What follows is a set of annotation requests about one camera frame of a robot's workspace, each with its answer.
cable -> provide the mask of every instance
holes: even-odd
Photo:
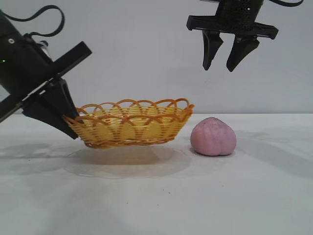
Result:
[[[281,1],[281,0],[269,0],[269,1],[276,3],[278,5],[281,5],[281,6],[295,7],[295,6],[301,5],[304,0],[301,0],[299,2],[285,2],[285,1]]]
[[[11,19],[13,21],[26,22],[26,21],[31,21],[31,20],[37,18],[39,15],[41,15],[42,13],[44,13],[45,11],[50,10],[50,9],[56,9],[56,10],[59,10],[61,12],[62,18],[61,18],[61,23],[58,26],[58,28],[56,30],[54,30],[52,33],[48,33],[48,34],[41,34],[41,33],[38,33],[38,32],[31,32],[31,33],[29,33],[27,35],[29,37],[34,36],[34,35],[43,36],[43,37],[53,37],[53,36],[57,35],[58,33],[60,33],[62,31],[62,29],[64,27],[64,24],[65,24],[65,15],[64,15],[63,11],[59,7],[57,7],[55,5],[44,6],[39,11],[37,11],[33,16],[31,16],[29,18],[26,18],[26,19],[15,18],[15,17],[12,17],[12,16],[9,16],[9,15],[5,14],[4,12],[3,12],[3,14],[7,18],[9,18],[9,19]]]

plastic basket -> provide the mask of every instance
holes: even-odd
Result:
[[[88,104],[77,108],[76,119],[64,119],[90,148],[152,145],[172,141],[192,115],[193,107],[184,98],[158,102],[124,99]]]

white background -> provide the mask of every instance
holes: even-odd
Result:
[[[266,0],[257,21],[280,32],[274,41],[261,38],[259,48],[233,73],[226,69],[233,35],[222,35],[224,44],[205,71],[201,32],[186,28],[189,15],[214,15],[216,3],[2,0],[0,7],[11,16],[26,18],[48,4],[61,7],[66,15],[64,30],[47,39],[53,60],[80,41],[93,51],[64,76],[76,106],[124,98],[185,97],[198,113],[313,111],[311,0],[296,8]],[[59,12],[50,10],[32,22],[14,25],[21,33],[49,33],[59,21]]]

white table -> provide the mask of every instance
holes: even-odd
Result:
[[[190,149],[206,117],[238,138]],[[88,149],[39,121],[0,124],[1,235],[312,235],[313,115],[194,115],[167,144]]]

